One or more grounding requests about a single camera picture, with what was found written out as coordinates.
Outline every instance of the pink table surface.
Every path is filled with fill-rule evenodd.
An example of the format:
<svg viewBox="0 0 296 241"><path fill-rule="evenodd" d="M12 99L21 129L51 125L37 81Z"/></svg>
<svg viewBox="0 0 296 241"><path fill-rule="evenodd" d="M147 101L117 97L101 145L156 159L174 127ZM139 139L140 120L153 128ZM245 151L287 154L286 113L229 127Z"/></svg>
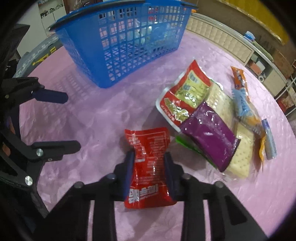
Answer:
<svg viewBox="0 0 296 241"><path fill-rule="evenodd" d="M296 193L296 139L280 107L265 87L232 56L205 39L185 32L177 51L130 74L109 89L100 89L77 69L62 47L40 64L31 76L46 88L64 91L64 104L31 100L21 105L23 141L78 140L81 150L58 162L46 163L38 192L49 210L77 181L92 183L123 161L129 146L124 129L168 126L155 108L162 90L173 83L195 58L207 75L220 82L227 94L234 87L230 66L245 70L250 98L271 126L278 156L266 161L256 179L230 181L227 186L270 236L289 211ZM221 176L200 156L172 144L175 162L200 181L214 183ZM183 203L170 207L127 210L115 204L118 240L180 240ZM206 214L207 240L210 240Z"/></svg>

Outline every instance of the table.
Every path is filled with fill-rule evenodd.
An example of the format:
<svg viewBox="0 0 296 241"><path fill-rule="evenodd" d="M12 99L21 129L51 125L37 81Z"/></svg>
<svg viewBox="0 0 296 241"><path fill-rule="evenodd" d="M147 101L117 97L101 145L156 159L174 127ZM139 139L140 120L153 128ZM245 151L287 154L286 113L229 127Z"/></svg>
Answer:
<svg viewBox="0 0 296 241"><path fill-rule="evenodd" d="M295 199L296 139L280 107L266 88L232 56L201 37L185 31L177 51L130 74L109 89L100 89L76 67L64 47L50 55L31 76L46 88L65 91L64 104L31 100L20 107L24 142L78 140L82 148L58 162L46 163L38 192L49 210L77 181L91 183L113 171L123 161L129 146L124 129L141 130L168 126L155 108L162 90L173 83L195 58L207 75L224 86L234 87L230 66L245 70L250 99L262 118L267 117L278 156L266 161L254 180L230 181L226 185L242 202L267 235L278 227ZM213 183L220 176L200 156L174 145L173 159L200 181ZM183 203L170 207L127 210L115 204L118 240L180 240ZM209 217L206 213L209 239Z"/></svg>

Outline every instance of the yellow fabric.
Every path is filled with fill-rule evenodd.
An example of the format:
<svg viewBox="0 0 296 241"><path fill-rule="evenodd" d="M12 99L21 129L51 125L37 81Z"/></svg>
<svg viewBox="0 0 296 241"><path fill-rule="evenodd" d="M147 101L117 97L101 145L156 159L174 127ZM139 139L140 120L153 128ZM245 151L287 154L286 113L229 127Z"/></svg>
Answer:
<svg viewBox="0 0 296 241"><path fill-rule="evenodd" d="M260 0L217 0L225 3L249 16L259 23L283 45L289 40L289 35L272 12Z"/></svg>

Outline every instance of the bolt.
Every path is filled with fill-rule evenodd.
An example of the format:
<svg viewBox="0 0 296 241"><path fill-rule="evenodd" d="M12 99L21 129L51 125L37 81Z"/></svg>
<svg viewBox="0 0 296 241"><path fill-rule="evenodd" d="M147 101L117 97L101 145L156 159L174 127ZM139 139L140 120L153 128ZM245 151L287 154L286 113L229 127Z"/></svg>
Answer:
<svg viewBox="0 0 296 241"><path fill-rule="evenodd" d="M36 154L37 154L37 156L39 156L39 157L40 157L40 156L43 156L43 150L40 149L40 148L37 149L37 150L36 150Z"/></svg>
<svg viewBox="0 0 296 241"><path fill-rule="evenodd" d="M107 178L110 179L110 180L115 180L116 179L116 175L114 173L109 173L107 175Z"/></svg>
<svg viewBox="0 0 296 241"><path fill-rule="evenodd" d="M184 174L182 175L182 178L185 179L185 180L189 180L189 179L191 178L191 175L188 174L188 173L184 173Z"/></svg>
<svg viewBox="0 0 296 241"><path fill-rule="evenodd" d="M31 186L33 184L33 179L30 177L30 176L26 176L25 177L25 183L28 185L28 186Z"/></svg>
<svg viewBox="0 0 296 241"><path fill-rule="evenodd" d="M84 186L84 183L83 182L76 182L74 183L74 187L75 188L82 188Z"/></svg>
<svg viewBox="0 0 296 241"><path fill-rule="evenodd" d="M218 188L222 188L222 187L224 187L224 183L221 182L221 181L217 181L217 182L215 182L215 185L216 185L216 187L218 187Z"/></svg>

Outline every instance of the purple snack package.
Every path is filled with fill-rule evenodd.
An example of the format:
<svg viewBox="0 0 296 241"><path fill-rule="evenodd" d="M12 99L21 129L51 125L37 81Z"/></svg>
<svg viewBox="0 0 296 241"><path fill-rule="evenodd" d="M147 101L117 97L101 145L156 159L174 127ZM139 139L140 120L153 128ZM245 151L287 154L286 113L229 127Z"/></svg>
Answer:
<svg viewBox="0 0 296 241"><path fill-rule="evenodd" d="M240 140L206 102L197 107L180 125L180 129L213 161L219 171L225 171Z"/></svg>

